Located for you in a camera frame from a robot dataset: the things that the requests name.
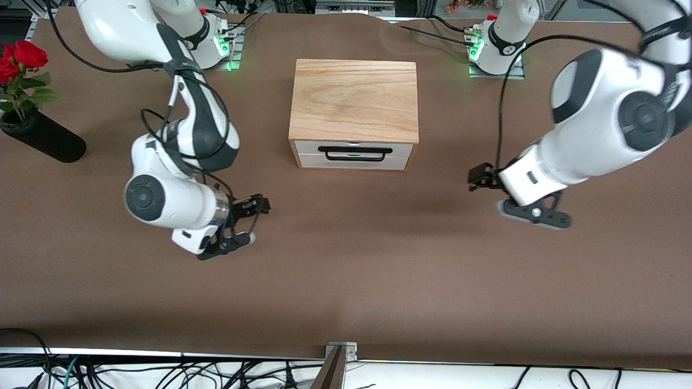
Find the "green leaf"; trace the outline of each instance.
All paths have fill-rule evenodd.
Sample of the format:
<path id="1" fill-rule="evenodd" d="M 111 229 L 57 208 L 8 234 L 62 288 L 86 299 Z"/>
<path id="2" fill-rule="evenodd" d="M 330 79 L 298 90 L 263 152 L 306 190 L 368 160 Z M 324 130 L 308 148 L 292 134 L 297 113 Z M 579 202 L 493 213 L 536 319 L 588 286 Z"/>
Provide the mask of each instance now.
<path id="1" fill-rule="evenodd" d="M 45 102 L 58 101 L 62 98 L 62 95 L 56 91 L 50 89 L 39 89 L 31 95 L 31 100 L 37 104 L 42 104 Z"/>
<path id="2" fill-rule="evenodd" d="M 2 109 L 5 112 L 10 112 L 10 111 L 15 110 L 15 106 L 12 105 L 11 102 L 4 101 L 4 102 L 0 102 L 0 109 Z"/>
<path id="3" fill-rule="evenodd" d="M 7 84 L 7 94 L 10 95 L 16 95 L 17 91 L 19 90 L 19 83 L 21 82 L 21 78 L 17 77 L 15 79 L 12 79 L 9 81 Z"/>
<path id="4" fill-rule="evenodd" d="M 29 98 L 29 95 L 26 94 L 25 91 L 20 91 L 20 92 L 19 92 L 19 101 L 20 101 L 20 102 L 22 102 L 22 101 L 24 101 L 24 100 L 26 100 L 26 99 L 28 99 L 28 98 Z"/>
<path id="5" fill-rule="evenodd" d="M 46 84 L 44 84 L 42 81 L 34 80 L 33 78 L 24 78 L 21 81 L 21 88 L 22 89 L 45 87 L 45 86 L 46 86 Z"/>
<path id="6" fill-rule="evenodd" d="M 29 77 L 29 80 L 36 80 L 43 82 L 43 85 L 48 85 L 51 83 L 51 75 L 48 72 L 41 73 L 39 75 L 35 75 L 33 77 Z"/>

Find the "wooden box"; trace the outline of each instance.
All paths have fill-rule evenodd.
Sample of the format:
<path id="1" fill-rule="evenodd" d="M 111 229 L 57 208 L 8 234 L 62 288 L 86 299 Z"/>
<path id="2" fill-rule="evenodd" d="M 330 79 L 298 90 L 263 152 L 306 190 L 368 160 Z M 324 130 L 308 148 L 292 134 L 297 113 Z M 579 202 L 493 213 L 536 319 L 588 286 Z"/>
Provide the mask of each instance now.
<path id="1" fill-rule="evenodd" d="M 298 60 L 289 142 L 301 168 L 407 170 L 418 145 L 416 64 Z"/>

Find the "black vase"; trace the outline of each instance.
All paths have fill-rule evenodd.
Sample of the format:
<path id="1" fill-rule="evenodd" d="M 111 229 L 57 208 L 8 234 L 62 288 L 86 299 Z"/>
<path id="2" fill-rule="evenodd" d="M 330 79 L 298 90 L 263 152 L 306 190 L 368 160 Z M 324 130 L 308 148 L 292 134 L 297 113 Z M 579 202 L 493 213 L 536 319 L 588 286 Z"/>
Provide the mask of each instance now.
<path id="1" fill-rule="evenodd" d="M 3 114 L 0 122 L 19 124 L 18 126 L 2 125 L 0 127 L 5 134 L 52 156 L 60 162 L 74 162 L 82 158 L 87 150 L 84 139 L 52 121 L 38 109 L 27 111 L 21 124 L 16 111 Z"/>

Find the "metal bracket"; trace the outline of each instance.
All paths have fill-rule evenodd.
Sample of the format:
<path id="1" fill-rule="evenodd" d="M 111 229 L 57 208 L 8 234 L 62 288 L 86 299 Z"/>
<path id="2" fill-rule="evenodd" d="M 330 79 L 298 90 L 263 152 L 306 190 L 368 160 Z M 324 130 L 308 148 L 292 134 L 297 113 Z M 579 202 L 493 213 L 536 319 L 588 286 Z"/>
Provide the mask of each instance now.
<path id="1" fill-rule="evenodd" d="M 329 342 L 327 360 L 322 365 L 310 389 L 343 389 L 346 363 L 355 361 L 356 344 L 353 342 Z"/>
<path id="2" fill-rule="evenodd" d="M 328 342 L 325 358 L 329 358 L 329 353 L 337 346 L 346 347 L 346 362 L 353 362 L 358 359 L 358 344 L 356 342 Z"/>

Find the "white floor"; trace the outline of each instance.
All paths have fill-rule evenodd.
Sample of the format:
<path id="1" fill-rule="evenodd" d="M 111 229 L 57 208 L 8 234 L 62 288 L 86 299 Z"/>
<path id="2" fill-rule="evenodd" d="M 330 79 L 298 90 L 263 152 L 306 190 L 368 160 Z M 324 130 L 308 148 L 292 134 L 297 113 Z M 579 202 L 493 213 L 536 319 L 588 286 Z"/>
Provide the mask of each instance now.
<path id="1" fill-rule="evenodd" d="M 315 364 L 315 362 L 299 362 L 291 365 Z M 117 365 L 106 368 L 139 369 L 159 365 Z M 248 375 L 258 375 L 271 370 L 281 369 L 283 362 L 267 362 L 257 366 Z M 224 374 L 232 374 L 240 367 L 239 363 L 220 363 L 219 368 Z M 349 363 L 347 366 L 344 389 L 361 389 L 372 386 L 372 389 L 512 389 L 524 368 L 489 366 L 489 365 L 442 365 L 422 363 Z M 520 389 L 571 389 L 567 378 L 570 369 L 562 368 L 532 368 Z M 294 370 L 293 376 L 297 382 L 313 379 L 319 369 L 309 368 Z M 580 369 L 591 389 L 613 389 L 617 372 L 614 370 Z M 154 389 L 156 384 L 168 370 L 149 372 L 108 372 L 102 377 L 116 389 Z M 0 389 L 14 389 L 27 386 L 38 374 L 39 368 L 0 369 Z M 177 389 L 184 380 L 181 375 L 168 389 Z M 579 379 L 575 379 L 578 389 L 586 389 Z M 55 380 L 53 387 L 60 389 Z M 44 377 L 39 385 L 46 388 Z M 250 387 L 276 388 L 281 384 L 276 379 L 263 379 L 253 382 Z M 203 377 L 196 377 L 190 382 L 190 389 L 214 389 L 215 384 Z M 625 370 L 622 374 L 620 389 L 692 389 L 692 374 L 677 372 L 643 372 Z"/>

